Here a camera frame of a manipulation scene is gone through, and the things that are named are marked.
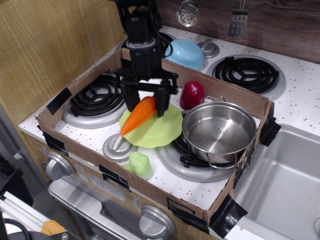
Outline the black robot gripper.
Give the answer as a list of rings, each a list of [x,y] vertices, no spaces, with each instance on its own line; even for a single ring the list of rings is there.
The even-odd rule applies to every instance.
[[[132,112],[140,102],[139,91],[153,92],[157,116],[164,115],[171,94],[178,93],[178,75],[162,68],[161,52],[155,42],[126,43],[130,65],[117,70],[122,77],[120,89],[127,109]]]

